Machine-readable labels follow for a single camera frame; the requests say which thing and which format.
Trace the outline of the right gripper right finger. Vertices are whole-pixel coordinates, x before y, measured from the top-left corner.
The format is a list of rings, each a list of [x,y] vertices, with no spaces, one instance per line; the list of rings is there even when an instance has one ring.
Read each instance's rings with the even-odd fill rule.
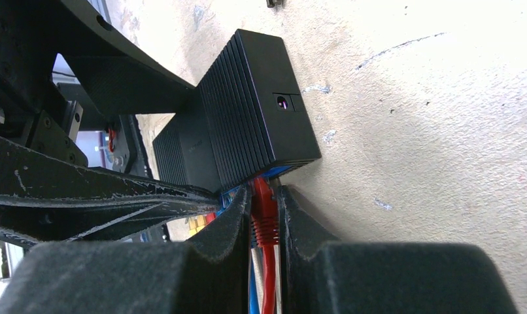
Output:
[[[497,267],[463,243],[347,242],[277,189],[284,313],[516,313]]]

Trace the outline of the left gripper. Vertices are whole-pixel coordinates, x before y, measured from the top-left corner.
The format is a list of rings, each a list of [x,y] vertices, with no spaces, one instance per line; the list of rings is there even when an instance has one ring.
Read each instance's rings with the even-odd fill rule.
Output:
[[[57,55],[81,97],[53,83]],[[129,120],[113,114],[175,113],[193,91],[87,1],[0,1],[0,234],[25,247],[118,241],[215,211],[218,198],[198,188],[80,167],[69,137]]]

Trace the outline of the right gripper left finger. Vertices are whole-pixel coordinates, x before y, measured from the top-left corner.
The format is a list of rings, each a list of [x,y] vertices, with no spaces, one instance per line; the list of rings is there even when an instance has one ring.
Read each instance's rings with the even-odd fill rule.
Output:
[[[0,313],[247,313],[251,191],[172,243],[51,242],[21,261]]]

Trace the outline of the black network switch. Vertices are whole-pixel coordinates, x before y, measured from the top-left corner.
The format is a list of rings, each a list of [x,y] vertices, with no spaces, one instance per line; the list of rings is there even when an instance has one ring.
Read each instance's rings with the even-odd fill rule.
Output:
[[[283,39],[238,29],[152,147],[160,180],[213,194],[319,159]]]

